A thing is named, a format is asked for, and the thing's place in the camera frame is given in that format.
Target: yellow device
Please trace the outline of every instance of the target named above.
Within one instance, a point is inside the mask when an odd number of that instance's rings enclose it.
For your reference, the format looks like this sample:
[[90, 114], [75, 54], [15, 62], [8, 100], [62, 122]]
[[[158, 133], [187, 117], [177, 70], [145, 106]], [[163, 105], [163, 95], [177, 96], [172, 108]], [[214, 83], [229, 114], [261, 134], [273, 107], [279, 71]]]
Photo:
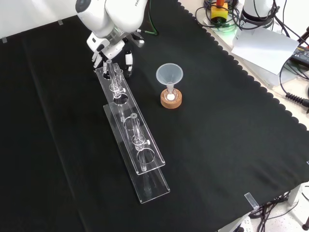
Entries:
[[[222, 7], [228, 9], [227, 3], [224, 3]], [[227, 21], [228, 11], [223, 8], [217, 8], [216, 6], [211, 7], [211, 20], [215, 23], [225, 23]]]

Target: white wall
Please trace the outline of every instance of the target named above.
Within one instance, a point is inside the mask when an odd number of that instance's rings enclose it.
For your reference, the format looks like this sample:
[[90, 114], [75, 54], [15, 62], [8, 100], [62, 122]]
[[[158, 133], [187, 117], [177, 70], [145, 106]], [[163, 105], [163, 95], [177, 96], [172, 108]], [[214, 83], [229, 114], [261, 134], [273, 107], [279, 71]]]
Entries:
[[0, 38], [76, 15], [76, 0], [0, 0]]

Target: white clip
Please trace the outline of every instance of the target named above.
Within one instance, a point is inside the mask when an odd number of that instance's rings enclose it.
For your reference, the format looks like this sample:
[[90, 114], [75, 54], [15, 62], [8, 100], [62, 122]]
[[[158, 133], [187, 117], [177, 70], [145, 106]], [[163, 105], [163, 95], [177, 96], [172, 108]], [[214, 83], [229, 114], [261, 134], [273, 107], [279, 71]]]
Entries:
[[245, 194], [245, 198], [247, 198], [247, 200], [249, 201], [250, 205], [252, 206], [252, 208], [254, 210], [258, 209], [260, 206], [259, 204], [256, 202], [256, 200], [253, 198], [253, 196], [251, 195], [251, 193], [246, 193]]

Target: test tube rack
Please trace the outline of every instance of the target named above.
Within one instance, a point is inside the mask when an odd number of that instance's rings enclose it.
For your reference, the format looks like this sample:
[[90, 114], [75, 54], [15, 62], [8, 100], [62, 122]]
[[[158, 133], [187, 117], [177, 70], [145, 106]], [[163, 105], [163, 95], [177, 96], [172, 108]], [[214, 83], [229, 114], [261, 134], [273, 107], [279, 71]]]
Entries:
[[165, 161], [152, 137], [118, 64], [96, 69], [107, 98], [104, 111], [118, 143], [140, 203], [170, 192], [160, 170]]

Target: red cap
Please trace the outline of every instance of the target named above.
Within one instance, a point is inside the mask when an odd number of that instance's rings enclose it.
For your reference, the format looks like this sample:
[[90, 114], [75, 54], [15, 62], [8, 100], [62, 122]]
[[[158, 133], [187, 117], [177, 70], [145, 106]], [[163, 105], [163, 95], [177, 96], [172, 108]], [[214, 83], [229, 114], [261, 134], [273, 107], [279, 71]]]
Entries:
[[217, 0], [217, 6], [223, 6], [224, 0]]

